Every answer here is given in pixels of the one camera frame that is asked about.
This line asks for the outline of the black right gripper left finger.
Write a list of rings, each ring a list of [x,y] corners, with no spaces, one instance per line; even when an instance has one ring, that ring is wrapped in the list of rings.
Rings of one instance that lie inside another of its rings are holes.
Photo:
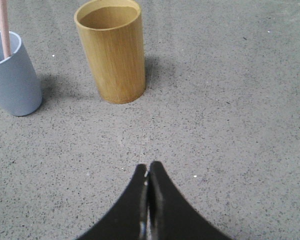
[[[79,240],[145,240],[148,223],[147,166],[138,164],[111,209]]]

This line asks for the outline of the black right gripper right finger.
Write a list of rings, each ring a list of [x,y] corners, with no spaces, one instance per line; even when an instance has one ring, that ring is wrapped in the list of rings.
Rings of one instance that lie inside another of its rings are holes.
[[[229,239],[187,202],[159,161],[150,165],[148,197],[153,240]]]

